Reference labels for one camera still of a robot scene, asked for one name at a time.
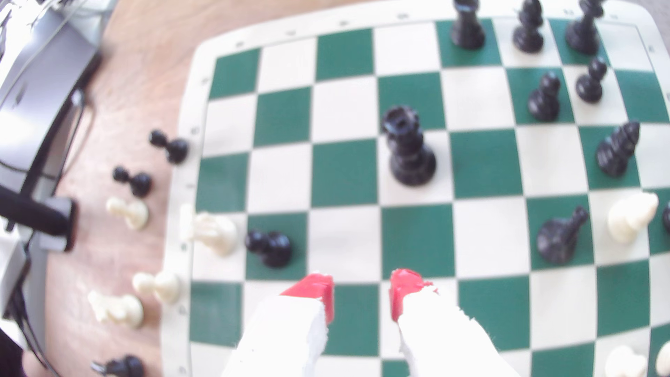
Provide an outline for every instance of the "white chess piece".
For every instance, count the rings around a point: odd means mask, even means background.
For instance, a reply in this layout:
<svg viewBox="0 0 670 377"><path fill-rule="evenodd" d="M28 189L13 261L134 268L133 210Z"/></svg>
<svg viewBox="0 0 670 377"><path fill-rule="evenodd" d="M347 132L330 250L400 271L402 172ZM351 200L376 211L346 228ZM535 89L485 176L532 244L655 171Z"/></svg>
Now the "white chess piece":
<svg viewBox="0 0 670 377"><path fill-rule="evenodd" d="M629 244L649 225L659 206L654 193L637 193L616 202L607 217L607 226L614 240Z"/></svg>
<svg viewBox="0 0 670 377"><path fill-rule="evenodd" d="M107 212L124 217L126 225L134 230L142 229L149 220L149 209L142 201L126 203L123 199L111 197L107 199Z"/></svg>
<svg viewBox="0 0 670 377"><path fill-rule="evenodd" d="M144 320L142 302L131 294L105 296L93 290L88 294L88 301L100 323L112 322L138 328Z"/></svg>
<svg viewBox="0 0 670 377"><path fill-rule="evenodd" d="M636 355L627 345L614 348L605 361L605 377L644 377L646 375L647 358Z"/></svg>
<svg viewBox="0 0 670 377"><path fill-rule="evenodd" d="M139 294L152 294L162 303L170 304L179 298L179 279L171 272L161 271L153 276L138 272L133 276L133 288Z"/></svg>
<svg viewBox="0 0 670 377"><path fill-rule="evenodd" d="M237 244L237 227L228 218L207 212L195 214L192 205L182 205L180 213L182 241L199 241L218 256L226 256Z"/></svg>

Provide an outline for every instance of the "wooden table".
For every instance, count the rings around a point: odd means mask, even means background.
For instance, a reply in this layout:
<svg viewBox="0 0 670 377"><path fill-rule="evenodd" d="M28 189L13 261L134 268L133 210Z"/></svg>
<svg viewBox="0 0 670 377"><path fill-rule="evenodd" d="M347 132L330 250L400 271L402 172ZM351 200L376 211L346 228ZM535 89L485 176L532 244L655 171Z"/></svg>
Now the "wooden table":
<svg viewBox="0 0 670 377"><path fill-rule="evenodd" d="M161 269L172 167L147 137L156 128L174 136L196 46L252 23L359 1L119 1L103 38L103 63L88 87L96 116L92 123L84 118L77 139L86 134L89 122L88 139L58 189L80 205L74 250L51 255L48 262L46 343L48 357L63 377L91 375L91 361L124 354L139 356L149 376L161 376L157 301L142 297L145 323L134 331L97 323L86 296L91 290L131 293L134 273ZM662 7L664 1L636 2ZM659 14L668 16L655 17ZM117 164L153 177L145 200L151 220L143 231L131 231L105 212L109 196L131 199L129 188L111 179Z"/></svg>

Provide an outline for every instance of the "white pawn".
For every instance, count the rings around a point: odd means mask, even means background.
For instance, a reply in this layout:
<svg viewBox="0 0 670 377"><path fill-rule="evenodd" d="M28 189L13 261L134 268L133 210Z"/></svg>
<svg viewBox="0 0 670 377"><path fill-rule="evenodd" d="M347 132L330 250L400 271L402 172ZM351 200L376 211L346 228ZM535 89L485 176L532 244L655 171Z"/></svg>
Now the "white pawn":
<svg viewBox="0 0 670 377"><path fill-rule="evenodd" d="M179 298L179 279L171 272L161 271L153 276L138 272L133 276L133 288L139 294L152 294L162 303L170 304Z"/></svg>
<svg viewBox="0 0 670 377"><path fill-rule="evenodd" d="M637 193L616 202L607 217L610 235L617 242L629 244L649 225L659 206L654 193Z"/></svg>
<svg viewBox="0 0 670 377"><path fill-rule="evenodd" d="M126 225L134 230L142 229L149 220L149 209L142 201L126 203L123 199L111 197L107 199L107 212L125 217Z"/></svg>
<svg viewBox="0 0 670 377"><path fill-rule="evenodd" d="M105 296L93 290L88 294L88 301L100 323L124 324L136 329L144 320L142 302L131 294Z"/></svg>
<svg viewBox="0 0 670 377"><path fill-rule="evenodd" d="M180 213L182 241L199 241L218 256L226 256L237 244L237 227L228 218L207 212L196 215L192 205L185 204Z"/></svg>

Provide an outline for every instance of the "black chess piece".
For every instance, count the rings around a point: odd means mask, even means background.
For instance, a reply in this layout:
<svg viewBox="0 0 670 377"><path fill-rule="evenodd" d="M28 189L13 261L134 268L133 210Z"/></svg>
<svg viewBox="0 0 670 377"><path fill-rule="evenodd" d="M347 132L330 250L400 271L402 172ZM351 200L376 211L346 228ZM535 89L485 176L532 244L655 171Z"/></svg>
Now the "black chess piece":
<svg viewBox="0 0 670 377"><path fill-rule="evenodd" d="M130 184L130 191L138 198L146 197L151 190L151 177L147 173L138 173L130 177L128 170L123 166L117 166L112 172L112 178L117 182Z"/></svg>
<svg viewBox="0 0 670 377"><path fill-rule="evenodd" d="M149 143L158 148L165 148L165 155L170 164L181 164L188 154L188 142L185 139L177 138L168 142L165 134L158 129L149 134Z"/></svg>
<svg viewBox="0 0 670 377"><path fill-rule="evenodd" d="M600 36L594 20L604 15L604 0L580 0L580 8L584 11L581 19L571 22L565 31L565 40L573 50L586 55L595 55L600 48Z"/></svg>
<svg viewBox="0 0 670 377"><path fill-rule="evenodd" d="M629 121L614 130L611 136L600 142L596 150L600 169L609 176L622 176L639 140L640 123L637 121Z"/></svg>
<svg viewBox="0 0 670 377"><path fill-rule="evenodd" d="M132 355L127 355L121 360L111 360L105 365L93 362L90 368L103 376L144 377L142 361Z"/></svg>
<svg viewBox="0 0 670 377"><path fill-rule="evenodd" d="M534 53L542 50L544 37L537 29L542 26L542 4L539 0L525 0L519 13L521 26L514 30L514 45L521 51Z"/></svg>
<svg viewBox="0 0 670 377"><path fill-rule="evenodd" d="M250 252L259 254L264 265L272 268L286 266L293 255L291 241L278 231L266 234L252 229L247 232L245 246Z"/></svg>
<svg viewBox="0 0 670 377"><path fill-rule="evenodd" d="M477 19L479 0L454 0L454 7L458 12L458 19L452 26L452 42L467 50L483 47L486 34Z"/></svg>
<svg viewBox="0 0 670 377"><path fill-rule="evenodd" d="M561 104L558 101L558 92L561 81L554 72L547 72L542 76L538 89L528 97L528 111L539 121L554 121L558 118Z"/></svg>
<svg viewBox="0 0 670 377"><path fill-rule="evenodd" d="M565 264L575 255L580 228L588 220L588 212L577 206L572 217L555 217L542 225L537 233L537 250L550 263Z"/></svg>
<svg viewBox="0 0 670 377"><path fill-rule="evenodd" d="M391 172L400 183L419 186L435 174L433 151L423 142L419 116L407 106L392 107L384 114L384 131L391 149Z"/></svg>
<svg viewBox="0 0 670 377"><path fill-rule="evenodd" d="M602 85L600 82L607 73L605 59L596 57L588 66L588 74L583 74L577 80L577 94L581 99L589 103L596 103L602 98Z"/></svg>

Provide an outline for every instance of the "captured chess piece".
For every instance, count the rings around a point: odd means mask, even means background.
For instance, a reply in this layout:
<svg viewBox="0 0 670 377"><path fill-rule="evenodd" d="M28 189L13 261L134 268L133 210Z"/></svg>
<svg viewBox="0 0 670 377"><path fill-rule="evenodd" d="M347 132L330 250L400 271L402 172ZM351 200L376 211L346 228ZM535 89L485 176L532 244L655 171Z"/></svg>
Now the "captured chess piece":
<svg viewBox="0 0 670 377"><path fill-rule="evenodd" d="M602 98L602 85L600 82L607 73L605 59L595 57L588 65L588 74L583 74L577 80L577 94L581 99L589 103L596 103Z"/></svg>
<svg viewBox="0 0 670 377"><path fill-rule="evenodd" d="M528 111L539 121L555 121L561 111L558 92L561 81L554 72L547 72L540 79L540 86L528 97Z"/></svg>
<svg viewBox="0 0 670 377"><path fill-rule="evenodd" d="M514 30L514 45L521 51L534 53L542 50L544 37L537 29L542 26L542 4L539 0L525 0L519 13L521 26Z"/></svg>
<svg viewBox="0 0 670 377"><path fill-rule="evenodd" d="M142 361L132 355L126 355L121 360L108 361L104 365L93 362L90 368L102 376L144 377Z"/></svg>
<svg viewBox="0 0 670 377"><path fill-rule="evenodd" d="M264 265L272 268L280 268L289 264L293 255L291 241L278 231L261 233L252 229L245 237L247 249L261 256Z"/></svg>
<svg viewBox="0 0 670 377"><path fill-rule="evenodd" d="M640 123L629 121L617 128L611 136L598 144L596 161L607 175L622 176L628 168L628 160L635 153L635 146L640 140Z"/></svg>
<svg viewBox="0 0 670 377"><path fill-rule="evenodd" d="M542 225L537 234L537 249L548 262L568 263L575 255L580 228L588 220L588 212L577 206L569 219L555 217Z"/></svg>
<svg viewBox="0 0 670 377"><path fill-rule="evenodd" d="M477 19L479 0L454 0L458 19L452 26L452 42L467 50L477 50L484 46L486 34Z"/></svg>
<svg viewBox="0 0 670 377"><path fill-rule="evenodd" d="M565 40L573 50L586 55L595 55L598 52L600 37L594 21L604 15L603 1L580 0L580 8L584 11L584 16L571 22L565 31Z"/></svg>
<svg viewBox="0 0 670 377"><path fill-rule="evenodd" d="M165 148L165 155L170 164L181 164L188 154L188 142L185 139L177 138L168 142L165 134L158 129L149 134L149 143L158 148Z"/></svg>
<svg viewBox="0 0 670 377"><path fill-rule="evenodd" d="M392 107L384 114L383 127L391 150L391 172L402 184L419 186L435 174L433 151L423 142L419 116L407 106Z"/></svg>
<svg viewBox="0 0 670 377"><path fill-rule="evenodd" d="M146 197L151 190L151 177L147 173L139 173L130 177L128 170L123 166L117 166L112 172L112 178L120 183L129 183L130 191L138 198Z"/></svg>

